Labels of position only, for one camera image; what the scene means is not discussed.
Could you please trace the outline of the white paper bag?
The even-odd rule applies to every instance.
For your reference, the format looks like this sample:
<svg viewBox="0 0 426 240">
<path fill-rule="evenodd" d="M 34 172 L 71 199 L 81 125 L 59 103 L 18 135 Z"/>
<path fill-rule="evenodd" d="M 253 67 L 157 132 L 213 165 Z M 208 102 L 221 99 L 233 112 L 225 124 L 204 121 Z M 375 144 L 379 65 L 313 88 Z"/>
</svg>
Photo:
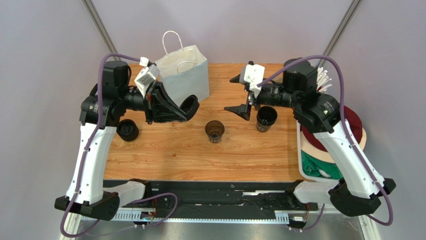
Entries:
<svg viewBox="0 0 426 240">
<path fill-rule="evenodd" d="M 180 48 L 168 52 L 165 36 L 173 33 L 177 36 Z M 162 36 L 162 46 L 165 55 L 156 60 L 160 80 L 170 98 L 179 106 L 190 95 L 195 95 L 198 101 L 210 97 L 208 60 L 197 45 L 183 46 L 180 35 L 168 30 Z"/>
</svg>

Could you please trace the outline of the single black coffee cup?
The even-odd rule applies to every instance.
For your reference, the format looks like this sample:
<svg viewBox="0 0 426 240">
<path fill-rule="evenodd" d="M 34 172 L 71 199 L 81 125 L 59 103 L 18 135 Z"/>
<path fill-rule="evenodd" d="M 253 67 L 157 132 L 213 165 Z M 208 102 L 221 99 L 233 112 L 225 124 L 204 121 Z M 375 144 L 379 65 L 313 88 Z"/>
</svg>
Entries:
<svg viewBox="0 0 426 240">
<path fill-rule="evenodd" d="M 212 120 L 205 125 L 204 130 L 211 143 L 219 143 L 225 132 L 225 126 L 218 120 Z"/>
</svg>

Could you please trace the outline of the black plastic cup lid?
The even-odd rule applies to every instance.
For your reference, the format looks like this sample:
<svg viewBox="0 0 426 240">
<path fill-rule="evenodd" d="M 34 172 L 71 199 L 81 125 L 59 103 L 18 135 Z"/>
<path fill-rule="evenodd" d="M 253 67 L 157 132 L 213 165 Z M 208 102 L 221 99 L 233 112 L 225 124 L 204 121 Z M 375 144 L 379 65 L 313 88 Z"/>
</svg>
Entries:
<svg viewBox="0 0 426 240">
<path fill-rule="evenodd" d="M 191 120 L 200 107 L 198 97 L 196 95 L 188 96 L 180 105 L 180 109 L 185 113 L 186 121 Z"/>
</svg>

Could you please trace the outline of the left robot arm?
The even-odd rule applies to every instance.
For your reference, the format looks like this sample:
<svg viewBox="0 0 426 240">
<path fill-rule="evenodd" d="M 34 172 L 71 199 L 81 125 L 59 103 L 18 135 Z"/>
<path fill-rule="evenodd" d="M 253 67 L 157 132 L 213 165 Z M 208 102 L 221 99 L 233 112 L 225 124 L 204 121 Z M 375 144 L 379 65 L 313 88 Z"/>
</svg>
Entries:
<svg viewBox="0 0 426 240">
<path fill-rule="evenodd" d="M 130 66 L 120 60 L 108 61 L 102 67 L 98 97 L 93 88 L 81 104 L 80 147 L 71 184 L 64 196 L 55 200 L 58 210 L 69 210 L 85 217 L 109 221 L 122 206 L 151 195 L 146 180 L 131 179 L 115 186 L 104 187 L 104 173 L 109 149 L 116 133 L 126 138 L 138 136 L 138 130 L 124 127 L 122 119 L 127 110 L 142 111 L 149 124 L 187 122 L 199 108 L 198 98 L 188 96 L 177 105 L 169 97 L 162 82 L 157 80 L 158 69 L 150 63 L 142 71 L 142 86 L 130 86 Z"/>
</svg>

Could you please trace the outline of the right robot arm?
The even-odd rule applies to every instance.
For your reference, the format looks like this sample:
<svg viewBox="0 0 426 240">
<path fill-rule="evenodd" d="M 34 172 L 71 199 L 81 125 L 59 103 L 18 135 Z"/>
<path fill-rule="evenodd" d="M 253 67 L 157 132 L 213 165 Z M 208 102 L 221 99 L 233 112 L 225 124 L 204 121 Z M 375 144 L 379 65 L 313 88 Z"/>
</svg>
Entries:
<svg viewBox="0 0 426 240">
<path fill-rule="evenodd" d="M 318 203 L 333 205 L 349 217 L 371 216 L 396 188 L 391 178 L 379 174 L 351 132 L 344 115 L 344 102 L 318 88 L 318 77 L 324 71 L 309 63 L 308 58 L 286 61 L 278 71 L 282 83 L 264 78 L 265 69 L 250 61 L 232 83 L 244 86 L 247 101 L 226 110 L 249 120 L 251 109 L 262 106 L 284 107 L 293 111 L 297 122 L 325 147 L 342 173 L 339 180 L 325 182 L 295 181 L 286 189 L 292 204 Z"/>
</svg>

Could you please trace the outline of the black coffee cup right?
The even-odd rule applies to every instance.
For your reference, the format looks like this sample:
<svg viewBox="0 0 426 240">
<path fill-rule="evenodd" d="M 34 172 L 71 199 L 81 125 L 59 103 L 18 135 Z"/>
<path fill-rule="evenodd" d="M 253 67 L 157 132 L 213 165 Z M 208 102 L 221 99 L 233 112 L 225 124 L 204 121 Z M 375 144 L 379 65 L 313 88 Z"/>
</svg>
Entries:
<svg viewBox="0 0 426 240">
<path fill-rule="evenodd" d="M 256 128 L 260 132 L 267 132 L 278 118 L 277 111 L 271 106 L 262 106 L 256 115 Z"/>
</svg>

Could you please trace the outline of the black coffee cup left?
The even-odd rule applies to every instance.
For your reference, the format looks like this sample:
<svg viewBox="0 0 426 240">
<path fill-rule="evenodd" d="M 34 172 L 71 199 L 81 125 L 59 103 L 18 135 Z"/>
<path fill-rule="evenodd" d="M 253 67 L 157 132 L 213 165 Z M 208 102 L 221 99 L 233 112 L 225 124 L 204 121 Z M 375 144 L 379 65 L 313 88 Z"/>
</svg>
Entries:
<svg viewBox="0 0 426 240">
<path fill-rule="evenodd" d="M 118 123 L 116 133 L 123 141 L 132 142 L 139 136 L 140 130 L 133 120 L 124 119 Z"/>
</svg>

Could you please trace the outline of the white paper straws bundle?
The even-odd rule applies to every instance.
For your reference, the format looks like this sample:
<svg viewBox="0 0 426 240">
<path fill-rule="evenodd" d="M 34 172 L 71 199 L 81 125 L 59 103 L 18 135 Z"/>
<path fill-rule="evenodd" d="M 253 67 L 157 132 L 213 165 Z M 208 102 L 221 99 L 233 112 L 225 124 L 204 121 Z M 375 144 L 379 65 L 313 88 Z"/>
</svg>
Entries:
<svg viewBox="0 0 426 240">
<path fill-rule="evenodd" d="M 323 67 L 317 68 L 317 91 L 320 93 L 325 93 L 332 84 L 330 83 L 332 79 L 328 75 L 328 71 L 324 69 Z"/>
</svg>

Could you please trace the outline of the maroon bucket hat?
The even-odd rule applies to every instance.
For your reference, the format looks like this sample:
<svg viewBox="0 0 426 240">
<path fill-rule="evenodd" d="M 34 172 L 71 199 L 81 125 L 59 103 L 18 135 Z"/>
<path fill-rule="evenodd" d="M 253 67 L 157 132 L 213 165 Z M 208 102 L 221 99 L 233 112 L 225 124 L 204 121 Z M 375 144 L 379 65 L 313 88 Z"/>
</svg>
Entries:
<svg viewBox="0 0 426 240">
<path fill-rule="evenodd" d="M 345 120 L 340 121 L 333 127 L 333 132 L 310 133 L 306 127 L 302 126 L 305 134 L 310 133 L 313 137 L 306 138 L 318 149 L 330 154 L 335 163 L 349 166 L 350 162 L 358 161 L 359 157 L 350 144 L 344 126 L 349 127 L 352 141 L 357 143 L 363 150 L 367 142 L 367 133 L 363 127 L 361 118 L 351 108 L 344 107 Z"/>
</svg>

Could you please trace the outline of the white plastic basket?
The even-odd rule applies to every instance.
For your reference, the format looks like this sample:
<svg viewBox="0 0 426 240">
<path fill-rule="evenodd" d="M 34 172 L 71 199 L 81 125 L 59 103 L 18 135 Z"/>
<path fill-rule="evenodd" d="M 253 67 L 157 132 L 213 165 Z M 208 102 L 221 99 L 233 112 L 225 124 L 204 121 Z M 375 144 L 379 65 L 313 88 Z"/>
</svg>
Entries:
<svg viewBox="0 0 426 240">
<path fill-rule="evenodd" d="M 302 177 L 314 182 L 339 180 L 343 175 L 331 155 L 311 144 L 307 137 L 313 136 L 305 134 L 299 123 L 296 124 L 296 129 L 298 169 Z"/>
</svg>

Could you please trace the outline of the green cloth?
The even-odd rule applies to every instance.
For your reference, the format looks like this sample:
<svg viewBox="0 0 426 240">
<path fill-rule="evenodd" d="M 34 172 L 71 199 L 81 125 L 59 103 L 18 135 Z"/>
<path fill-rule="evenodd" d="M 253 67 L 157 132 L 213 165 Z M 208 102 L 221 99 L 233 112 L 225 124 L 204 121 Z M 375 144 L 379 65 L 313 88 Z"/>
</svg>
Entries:
<svg viewBox="0 0 426 240">
<path fill-rule="evenodd" d="M 319 160 L 304 151 L 301 152 L 303 172 L 310 177 L 340 180 L 343 175 L 335 163 Z"/>
</svg>

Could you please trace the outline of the right aluminium frame post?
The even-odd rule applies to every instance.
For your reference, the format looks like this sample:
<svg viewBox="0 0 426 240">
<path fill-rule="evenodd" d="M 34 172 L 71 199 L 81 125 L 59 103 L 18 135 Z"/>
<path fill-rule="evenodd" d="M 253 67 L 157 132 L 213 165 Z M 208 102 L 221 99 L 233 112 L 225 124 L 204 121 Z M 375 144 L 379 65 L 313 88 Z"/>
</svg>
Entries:
<svg viewBox="0 0 426 240">
<path fill-rule="evenodd" d="M 334 31 L 330 41 L 328 42 L 325 50 L 323 51 L 324 56 L 331 57 L 333 51 L 337 47 L 339 41 L 344 35 L 347 27 L 350 25 L 352 19 L 356 15 L 359 7 L 362 5 L 363 0 L 352 0 L 349 7 L 347 8 L 345 14 L 343 15 L 340 23 L 338 24 L 336 30 Z"/>
</svg>

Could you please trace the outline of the aluminium frame post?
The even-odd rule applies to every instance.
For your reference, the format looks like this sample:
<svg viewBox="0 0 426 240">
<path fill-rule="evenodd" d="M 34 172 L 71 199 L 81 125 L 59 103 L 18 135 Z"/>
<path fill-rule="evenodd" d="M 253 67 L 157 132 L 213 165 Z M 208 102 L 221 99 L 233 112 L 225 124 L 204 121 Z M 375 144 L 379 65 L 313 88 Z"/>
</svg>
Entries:
<svg viewBox="0 0 426 240">
<path fill-rule="evenodd" d="M 359 7 L 362 5 L 363 0 L 352 0 L 349 7 L 347 8 L 345 14 L 343 15 L 340 23 L 338 24 L 336 30 L 334 31 L 330 41 L 328 42 L 325 50 L 323 51 L 324 56 L 331 57 L 333 51 L 337 47 L 339 41 L 344 35 L 347 27 L 350 25 L 352 19 L 356 15 Z"/>
<path fill-rule="evenodd" d="M 97 29 L 101 40 L 103 41 L 108 54 L 117 54 L 118 50 L 113 43 L 113 40 L 108 33 L 108 30 L 103 23 L 102 17 L 100 16 L 95 3 L 92 0 L 81 0 L 83 6 L 85 7 L 89 17 L 91 18 L 92 23 Z"/>
</svg>

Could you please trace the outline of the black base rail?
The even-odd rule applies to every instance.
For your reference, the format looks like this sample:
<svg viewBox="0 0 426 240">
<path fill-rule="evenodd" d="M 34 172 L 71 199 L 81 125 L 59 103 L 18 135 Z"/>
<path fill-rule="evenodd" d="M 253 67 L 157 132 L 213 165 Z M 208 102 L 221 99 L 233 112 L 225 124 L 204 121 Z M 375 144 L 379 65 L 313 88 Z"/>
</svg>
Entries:
<svg viewBox="0 0 426 240">
<path fill-rule="evenodd" d="M 320 210 L 317 203 L 291 201 L 289 182 L 165 181 L 153 180 L 150 196 L 174 193 L 156 200 L 157 217 L 177 208 L 172 218 L 217 220 L 271 220 L 276 211 L 304 215 Z"/>
</svg>

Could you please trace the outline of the left aluminium frame post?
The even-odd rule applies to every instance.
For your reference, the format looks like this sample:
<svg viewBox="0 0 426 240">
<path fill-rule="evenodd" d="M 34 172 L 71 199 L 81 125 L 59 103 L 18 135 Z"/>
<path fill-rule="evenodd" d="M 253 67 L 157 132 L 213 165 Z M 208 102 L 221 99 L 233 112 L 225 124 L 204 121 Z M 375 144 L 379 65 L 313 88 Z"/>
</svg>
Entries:
<svg viewBox="0 0 426 240">
<path fill-rule="evenodd" d="M 118 50 L 113 43 L 113 40 L 108 33 L 108 30 L 103 23 L 102 17 L 100 16 L 95 3 L 92 0 L 81 0 L 83 6 L 85 7 L 89 17 L 91 18 L 92 23 L 97 29 L 101 40 L 103 41 L 108 54 L 117 54 Z"/>
</svg>

